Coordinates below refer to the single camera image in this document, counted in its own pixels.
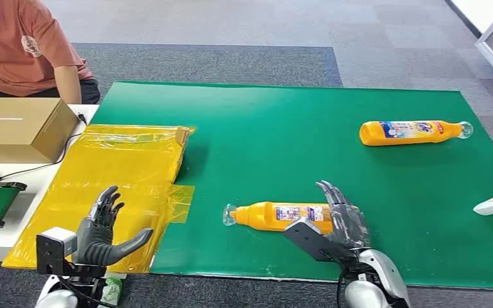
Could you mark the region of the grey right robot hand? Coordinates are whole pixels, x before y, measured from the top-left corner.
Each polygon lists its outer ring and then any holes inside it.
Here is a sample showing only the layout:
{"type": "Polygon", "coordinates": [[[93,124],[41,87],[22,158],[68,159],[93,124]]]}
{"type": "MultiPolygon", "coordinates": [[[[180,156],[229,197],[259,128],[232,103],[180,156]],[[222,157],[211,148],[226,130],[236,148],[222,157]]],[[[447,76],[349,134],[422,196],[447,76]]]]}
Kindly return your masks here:
{"type": "Polygon", "coordinates": [[[315,184],[323,192],[330,209],[332,232],[327,238],[347,249],[369,247],[370,233],[364,213],[332,183],[321,180],[315,184]]]}

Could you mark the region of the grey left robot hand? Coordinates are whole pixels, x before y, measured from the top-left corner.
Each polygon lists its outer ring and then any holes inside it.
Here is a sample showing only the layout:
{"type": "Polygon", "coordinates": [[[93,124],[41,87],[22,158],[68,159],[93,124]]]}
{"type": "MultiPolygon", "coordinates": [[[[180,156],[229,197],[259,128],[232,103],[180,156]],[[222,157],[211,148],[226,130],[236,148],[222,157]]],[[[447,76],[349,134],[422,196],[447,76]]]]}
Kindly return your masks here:
{"type": "Polygon", "coordinates": [[[125,205],[116,203],[121,196],[118,186],[103,190],[77,229],[77,250],[72,261],[93,266],[110,266],[143,247],[151,239],[153,229],[143,228],[133,238],[114,245],[114,223],[125,205]]]}

